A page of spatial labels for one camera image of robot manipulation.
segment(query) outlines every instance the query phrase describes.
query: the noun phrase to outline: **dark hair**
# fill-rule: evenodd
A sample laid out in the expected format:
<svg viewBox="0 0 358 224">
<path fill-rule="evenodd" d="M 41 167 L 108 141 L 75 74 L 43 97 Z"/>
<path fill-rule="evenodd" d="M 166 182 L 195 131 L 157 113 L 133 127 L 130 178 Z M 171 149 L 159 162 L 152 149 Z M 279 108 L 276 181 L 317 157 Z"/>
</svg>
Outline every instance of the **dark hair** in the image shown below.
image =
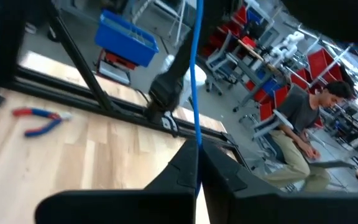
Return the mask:
<svg viewBox="0 0 358 224">
<path fill-rule="evenodd" d="M 330 82 L 324 87 L 324 89 L 327 90 L 330 94 L 347 100 L 353 97 L 352 88 L 347 82 L 344 81 Z"/>
</svg>

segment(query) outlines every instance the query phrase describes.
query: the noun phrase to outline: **table leg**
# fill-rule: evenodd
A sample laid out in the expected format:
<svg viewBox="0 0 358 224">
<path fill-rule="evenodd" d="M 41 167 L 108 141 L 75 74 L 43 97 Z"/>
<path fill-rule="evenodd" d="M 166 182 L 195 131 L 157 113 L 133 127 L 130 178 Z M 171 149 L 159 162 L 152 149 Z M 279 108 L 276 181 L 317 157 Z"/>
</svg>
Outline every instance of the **table leg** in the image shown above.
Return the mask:
<svg viewBox="0 0 358 224">
<path fill-rule="evenodd" d="M 240 108 L 242 108 L 243 106 L 245 106 L 249 100 L 253 99 L 255 94 L 267 83 L 267 81 L 269 81 L 272 78 L 272 74 L 270 72 L 267 72 L 264 76 L 264 78 L 260 81 L 260 83 L 258 85 L 256 85 L 251 92 L 244 97 L 244 99 L 241 101 L 241 103 L 233 108 L 233 112 L 237 112 L 239 111 Z"/>
</svg>

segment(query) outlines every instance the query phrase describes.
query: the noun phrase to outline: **gray floor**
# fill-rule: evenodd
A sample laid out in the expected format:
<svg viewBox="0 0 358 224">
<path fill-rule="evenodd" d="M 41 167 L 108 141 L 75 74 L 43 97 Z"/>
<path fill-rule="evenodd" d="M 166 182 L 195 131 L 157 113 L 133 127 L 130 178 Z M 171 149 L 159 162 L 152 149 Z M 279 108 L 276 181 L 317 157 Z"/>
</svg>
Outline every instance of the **gray floor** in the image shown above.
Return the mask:
<svg viewBox="0 0 358 224">
<path fill-rule="evenodd" d="M 167 54 L 175 54 L 176 49 L 172 47 L 170 38 L 167 34 L 170 22 L 163 20 L 164 16 L 156 13 L 154 10 L 146 10 L 144 15 L 139 19 L 139 26 L 149 30 L 150 33 L 155 34 L 155 39 L 158 42 L 160 53 L 155 55 L 151 64 L 147 68 L 139 67 L 131 73 L 132 87 L 138 88 L 147 92 L 149 86 L 160 70 L 161 64 Z M 70 31 L 71 36 L 81 50 L 85 60 L 93 68 L 93 62 L 97 59 L 100 47 L 94 44 L 94 35 L 96 33 L 97 25 L 80 21 L 71 15 L 64 14 L 64 21 Z M 38 31 L 37 34 L 26 34 L 25 42 L 22 47 L 22 54 L 28 50 L 45 55 L 59 62 L 73 65 L 73 62 L 60 44 L 53 43 L 46 38 L 47 28 L 44 27 Z M 238 102 L 245 97 L 247 91 L 240 85 L 235 86 L 231 90 L 224 91 L 223 96 L 218 96 L 216 92 L 207 93 L 205 88 L 200 88 L 198 92 L 200 113 L 216 120 L 220 120 L 226 127 L 228 133 L 232 134 L 238 145 L 241 147 L 241 153 L 246 158 L 255 158 L 255 153 L 258 150 L 256 143 L 250 140 L 252 132 L 246 126 L 250 123 L 245 122 L 245 125 L 239 124 L 238 120 L 245 114 L 257 113 L 254 103 L 249 103 L 245 108 L 237 113 L 233 113 L 232 109 Z M 346 150 L 334 142 L 326 133 L 318 131 L 318 135 L 326 142 L 327 146 L 324 148 L 319 145 L 321 154 L 324 160 L 341 158 L 345 155 Z M 358 181 L 354 177 L 354 173 L 346 169 L 332 169 L 330 170 L 333 181 L 345 185 L 349 191 L 358 191 Z"/>
</svg>

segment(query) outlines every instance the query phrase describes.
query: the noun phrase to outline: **man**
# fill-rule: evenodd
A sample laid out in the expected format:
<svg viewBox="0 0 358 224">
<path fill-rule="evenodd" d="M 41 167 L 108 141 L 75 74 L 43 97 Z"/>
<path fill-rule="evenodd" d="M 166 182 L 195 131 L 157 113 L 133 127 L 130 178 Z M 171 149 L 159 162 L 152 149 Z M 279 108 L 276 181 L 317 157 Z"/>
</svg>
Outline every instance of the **man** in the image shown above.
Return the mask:
<svg viewBox="0 0 358 224">
<path fill-rule="evenodd" d="M 268 183 L 283 188 L 288 184 L 305 180 L 304 191 L 322 191 L 329 184 L 330 176 L 325 169 L 309 166 L 303 154 L 312 159 L 320 157 L 319 152 L 311 146 L 305 134 L 319 116 L 319 107 L 329 108 L 344 99 L 352 98 L 352 88 L 348 83 L 336 81 L 327 84 L 316 95 L 292 93 L 277 108 L 293 125 L 291 130 L 284 124 L 270 134 L 281 147 L 287 164 L 280 170 L 263 177 Z"/>
</svg>

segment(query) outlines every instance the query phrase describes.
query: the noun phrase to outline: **blue cable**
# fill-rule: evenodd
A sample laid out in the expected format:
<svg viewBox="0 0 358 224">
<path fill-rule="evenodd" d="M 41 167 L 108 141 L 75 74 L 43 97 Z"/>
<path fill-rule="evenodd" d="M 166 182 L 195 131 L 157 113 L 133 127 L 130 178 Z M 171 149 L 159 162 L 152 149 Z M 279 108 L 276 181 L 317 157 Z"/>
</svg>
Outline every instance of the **blue cable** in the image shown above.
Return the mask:
<svg viewBox="0 0 358 224">
<path fill-rule="evenodd" d="M 191 78 L 191 97 L 193 99 L 193 111 L 194 111 L 194 127 L 196 131 L 196 140 L 197 147 L 200 150 L 203 149 L 203 140 L 201 138 L 201 127 L 200 127 L 200 117 L 198 112 L 198 100 L 197 100 L 197 86 L 196 86 L 196 57 L 197 57 L 197 48 L 198 48 L 198 39 L 200 37 L 201 22 L 203 20 L 203 0 L 197 0 L 197 10 L 196 10 L 196 24 L 194 28 L 193 43 L 191 43 L 191 55 L 190 55 L 190 78 Z M 196 196 L 200 192 L 201 188 L 201 177 L 197 175 L 197 188 Z"/>
</svg>

